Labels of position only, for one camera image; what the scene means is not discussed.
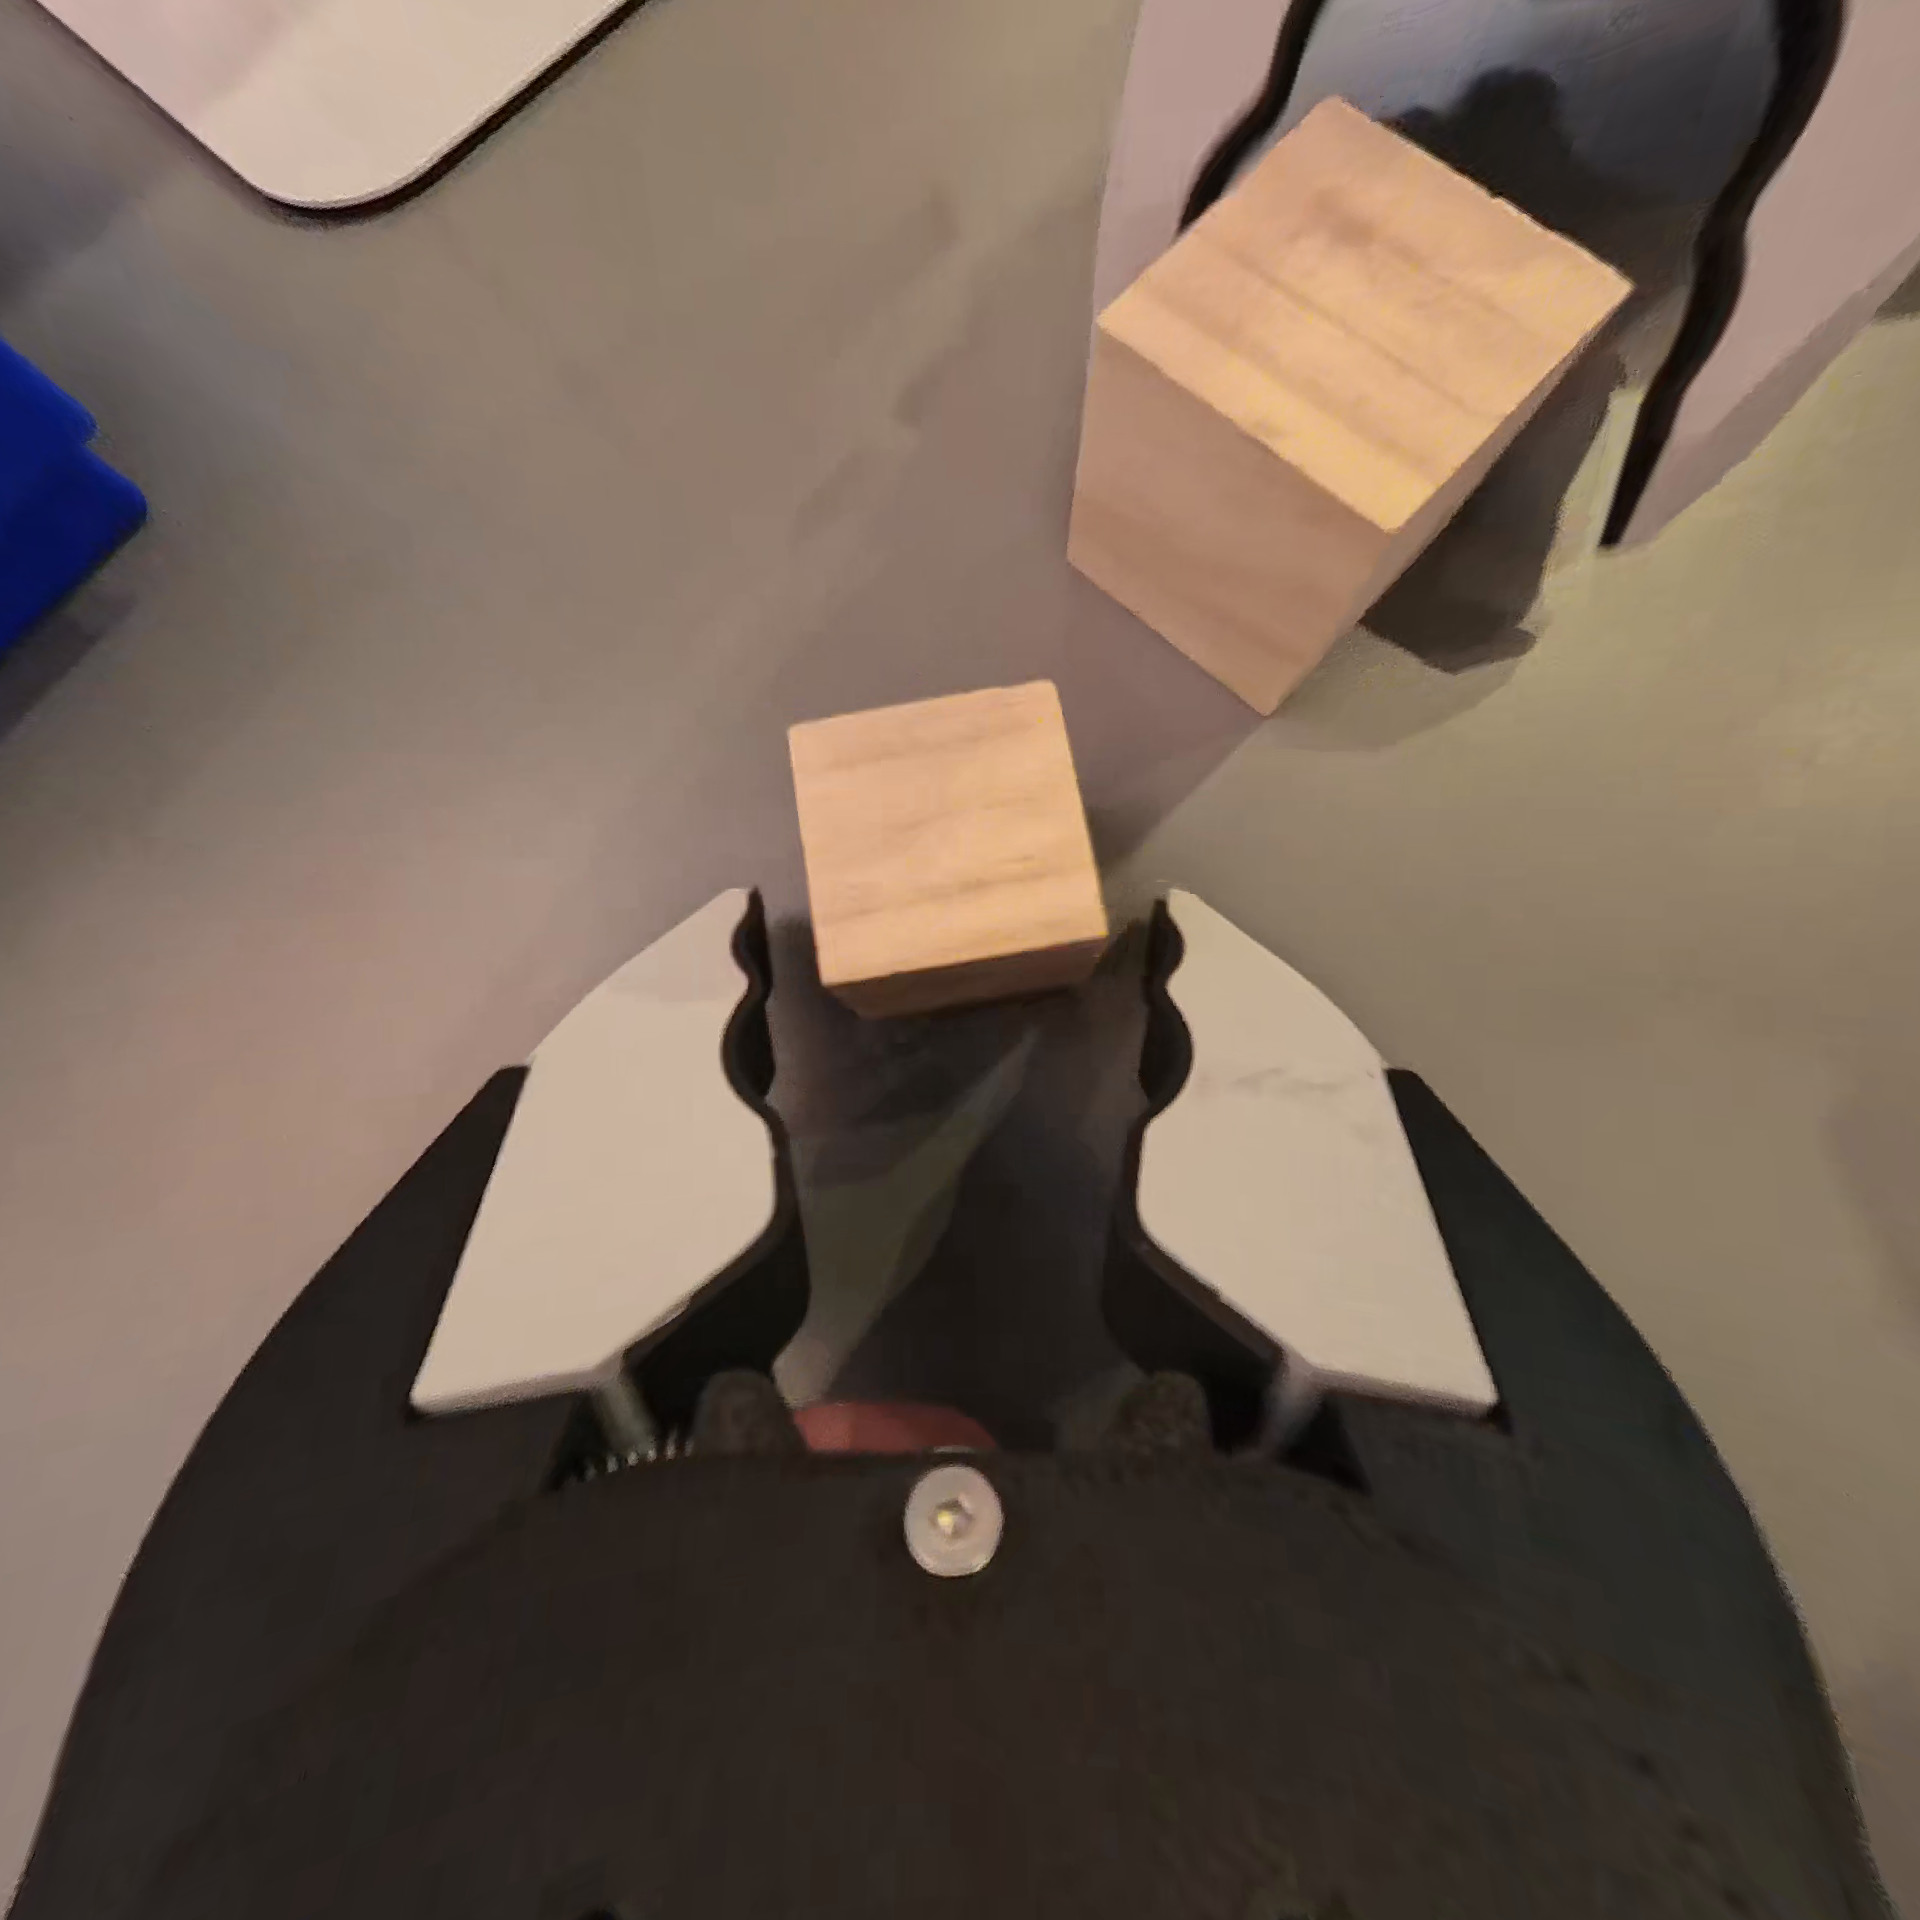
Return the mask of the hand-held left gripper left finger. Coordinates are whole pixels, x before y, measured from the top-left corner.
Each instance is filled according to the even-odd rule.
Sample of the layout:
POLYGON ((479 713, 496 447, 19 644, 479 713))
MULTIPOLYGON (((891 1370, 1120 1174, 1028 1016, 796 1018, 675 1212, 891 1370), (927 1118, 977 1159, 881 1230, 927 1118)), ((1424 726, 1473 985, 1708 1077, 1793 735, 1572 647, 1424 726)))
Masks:
POLYGON ((773 1370, 809 1258, 771 993, 761 896, 726 889, 542 1037, 411 1413, 582 1398, 611 1445, 686 1445, 708 1380, 773 1370))

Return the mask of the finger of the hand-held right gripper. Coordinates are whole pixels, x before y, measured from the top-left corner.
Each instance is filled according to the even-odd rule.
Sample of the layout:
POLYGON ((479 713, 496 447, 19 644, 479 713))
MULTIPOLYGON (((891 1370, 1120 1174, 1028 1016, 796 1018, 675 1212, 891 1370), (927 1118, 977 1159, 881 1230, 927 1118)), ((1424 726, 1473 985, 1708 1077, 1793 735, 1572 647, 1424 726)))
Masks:
POLYGON ((1303 73, 1317 1, 1143 1, 1102 192, 1102 312, 1231 184, 1303 73))
POLYGON ((1768 5, 1776 80, 1701 220, 1600 545, 1643 544, 1747 460, 1912 272, 1917 5, 1768 5))

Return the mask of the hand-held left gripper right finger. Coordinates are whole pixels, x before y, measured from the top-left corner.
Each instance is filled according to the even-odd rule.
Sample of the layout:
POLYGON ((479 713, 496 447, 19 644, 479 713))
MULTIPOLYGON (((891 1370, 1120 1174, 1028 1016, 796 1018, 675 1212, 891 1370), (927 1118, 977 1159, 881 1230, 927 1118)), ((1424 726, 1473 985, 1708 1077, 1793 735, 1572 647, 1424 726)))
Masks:
POLYGON ((1333 1398, 1484 1421, 1495 1370, 1379 1047, 1204 897, 1147 925, 1143 1114, 1102 1309, 1190 1378, 1224 1452, 1281 1452, 1333 1398))

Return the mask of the large plain wooden cube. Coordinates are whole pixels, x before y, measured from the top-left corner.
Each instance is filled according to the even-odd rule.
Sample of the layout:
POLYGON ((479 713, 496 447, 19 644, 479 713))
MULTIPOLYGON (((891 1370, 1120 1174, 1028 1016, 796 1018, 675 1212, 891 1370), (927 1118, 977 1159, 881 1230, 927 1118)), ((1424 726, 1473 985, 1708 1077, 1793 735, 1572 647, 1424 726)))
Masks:
POLYGON ((1403 132, 1317 103, 1096 312, 1068 559, 1276 713, 1629 293, 1403 132))

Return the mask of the medium plain wooden cube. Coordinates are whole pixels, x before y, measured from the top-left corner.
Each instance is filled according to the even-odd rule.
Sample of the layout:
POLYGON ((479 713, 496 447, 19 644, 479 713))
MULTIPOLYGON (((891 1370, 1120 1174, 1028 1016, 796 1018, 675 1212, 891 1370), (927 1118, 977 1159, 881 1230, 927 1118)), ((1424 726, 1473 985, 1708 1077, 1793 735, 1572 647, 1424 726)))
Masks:
POLYGON ((1110 941, 1047 678, 787 730, 819 976, 856 1016, 1073 989, 1110 941))

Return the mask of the blue plastic bin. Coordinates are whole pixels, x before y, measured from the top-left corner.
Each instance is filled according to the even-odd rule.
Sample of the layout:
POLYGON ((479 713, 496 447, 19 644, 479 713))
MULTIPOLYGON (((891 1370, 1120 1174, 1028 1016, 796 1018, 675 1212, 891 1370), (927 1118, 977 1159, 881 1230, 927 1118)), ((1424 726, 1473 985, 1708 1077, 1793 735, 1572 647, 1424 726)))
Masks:
POLYGON ((96 449, 99 422, 1 343, 1 654, 145 524, 149 498, 96 449))

